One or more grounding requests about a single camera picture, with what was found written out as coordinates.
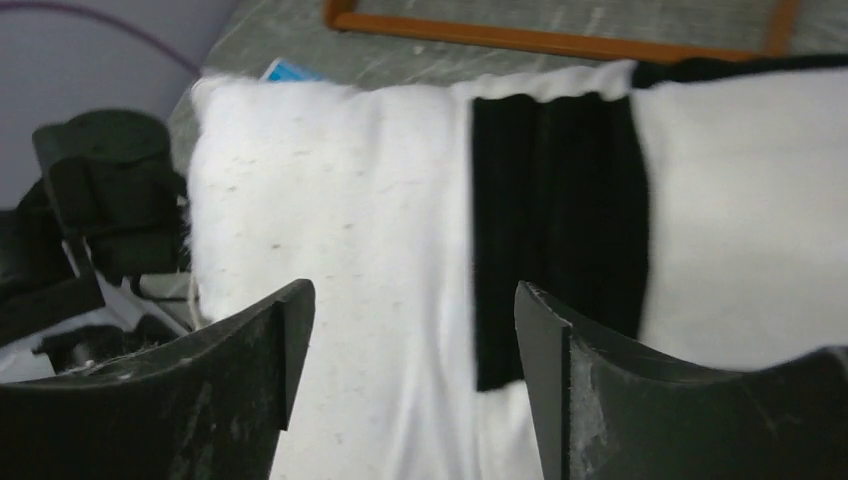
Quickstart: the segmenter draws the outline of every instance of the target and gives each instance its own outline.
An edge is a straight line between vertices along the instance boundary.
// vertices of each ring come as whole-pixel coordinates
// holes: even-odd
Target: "white cloth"
[[[373,92],[195,86],[202,313],[296,278],[317,289],[272,478],[541,480],[524,385],[474,389],[469,101],[620,98],[632,67]],[[848,343],[848,77],[767,77],[635,94],[655,225],[644,340],[681,358],[751,367]]]

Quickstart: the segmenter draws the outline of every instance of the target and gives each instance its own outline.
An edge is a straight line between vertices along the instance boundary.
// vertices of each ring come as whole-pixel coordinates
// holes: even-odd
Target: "blue object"
[[[324,79],[317,73],[312,73],[279,58],[268,67],[263,78],[269,82],[308,82]]]

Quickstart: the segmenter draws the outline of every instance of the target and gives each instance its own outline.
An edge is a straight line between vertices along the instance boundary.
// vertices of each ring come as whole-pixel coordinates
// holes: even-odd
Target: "wooden chair leg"
[[[349,30],[597,60],[631,58],[672,63],[685,58],[707,57],[740,61],[785,55],[788,51],[798,4],[799,0],[779,0],[769,22],[766,47],[762,52],[670,45],[388,15],[368,15],[355,11],[356,0],[326,0],[324,21],[328,27],[340,31]]]

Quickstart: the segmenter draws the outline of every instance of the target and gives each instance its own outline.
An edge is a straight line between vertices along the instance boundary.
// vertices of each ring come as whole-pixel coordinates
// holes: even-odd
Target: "black fabric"
[[[629,99],[475,100],[477,390],[523,379],[519,280],[636,337],[648,275],[648,179]]]
[[[848,66],[848,55],[807,55],[761,58],[746,62],[728,62],[711,58],[692,58],[663,65],[639,62],[633,70],[633,88],[651,88],[662,82],[692,83],[723,80],[763,73],[821,70]]]

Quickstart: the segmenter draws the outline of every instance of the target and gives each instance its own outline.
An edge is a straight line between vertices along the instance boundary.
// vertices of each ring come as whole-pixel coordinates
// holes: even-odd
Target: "gray floor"
[[[483,74],[546,71],[593,62],[358,33],[321,21],[323,0],[245,0],[210,53],[210,68],[260,75],[277,57],[364,88],[444,85]],[[773,0],[360,0],[367,13],[402,14],[536,30],[680,44],[758,49]],[[848,52],[848,2],[802,0],[794,53]],[[184,170],[197,137],[185,98],[170,121],[174,158]],[[185,279],[150,282],[181,291]],[[184,315],[185,309],[178,308]]]

